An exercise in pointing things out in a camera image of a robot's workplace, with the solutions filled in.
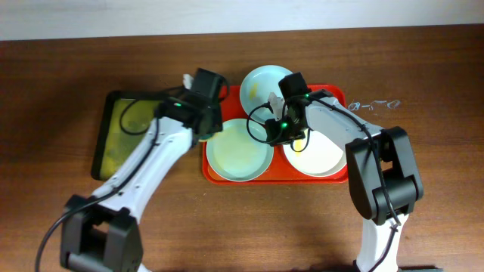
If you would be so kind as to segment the white plate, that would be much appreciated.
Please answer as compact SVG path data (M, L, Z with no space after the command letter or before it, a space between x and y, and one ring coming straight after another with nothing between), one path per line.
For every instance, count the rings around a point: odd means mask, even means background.
M318 131L304 131L306 138L283 146L287 161L304 175L322 178L346 166L343 150Z

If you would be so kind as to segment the light blue plate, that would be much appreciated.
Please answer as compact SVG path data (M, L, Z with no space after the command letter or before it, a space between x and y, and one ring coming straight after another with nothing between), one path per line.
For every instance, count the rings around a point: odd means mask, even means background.
M283 94L278 83L285 77L292 74L290 70L277 65L260 66L252 70L242 81L240 86L240 103L247 115L258 107L267 103L271 94L275 95L278 108L281 109L284 103ZM270 109L257 109L251 119L264 124L267 119L281 118L279 110L275 115Z
M205 155L209 166L220 177L233 182L247 182L261 176L271 165L274 148L254 140L266 136L265 129L248 119L223 122L223 130L207 141Z

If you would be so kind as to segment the light blue plate top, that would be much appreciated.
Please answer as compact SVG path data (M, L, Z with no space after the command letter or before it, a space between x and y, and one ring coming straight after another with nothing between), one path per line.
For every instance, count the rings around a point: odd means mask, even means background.
M278 108L281 109L284 103L283 94L278 83L285 77L292 74L290 70L277 65L260 66L252 70L242 81L240 86L240 103L247 115L258 107L267 103L271 94L275 95ZM275 115L270 109L257 109L251 119L264 124L267 119L281 118L279 110Z

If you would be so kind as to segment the green and yellow sponge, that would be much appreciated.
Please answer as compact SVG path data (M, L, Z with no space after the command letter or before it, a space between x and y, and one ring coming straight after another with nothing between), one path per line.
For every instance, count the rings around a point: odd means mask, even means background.
M208 140L210 140L211 138L213 138L215 135L216 135L216 133L215 133L215 132L212 132L212 133L209 133L209 134L204 134L204 135L201 135L201 136L198 138L198 141L199 141L199 142L207 142Z

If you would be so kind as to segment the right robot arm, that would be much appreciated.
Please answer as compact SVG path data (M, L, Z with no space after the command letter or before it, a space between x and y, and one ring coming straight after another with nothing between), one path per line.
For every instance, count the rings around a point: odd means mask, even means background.
M283 103L270 99L274 118L265 123L267 143L289 144L305 133L324 134L346 157L349 193L363 218L358 271L398 271L402 228L424 189L407 132L382 128L346 109L334 95L312 91L301 73L278 83Z

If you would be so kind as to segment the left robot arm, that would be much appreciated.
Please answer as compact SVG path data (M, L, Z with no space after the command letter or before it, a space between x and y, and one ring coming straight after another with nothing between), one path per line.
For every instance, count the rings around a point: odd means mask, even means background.
M60 265L72 271L145 271L139 224L173 165L202 138L222 130L219 96L228 81L198 69L180 97L154 108L141 142L89 198L74 195L62 215Z

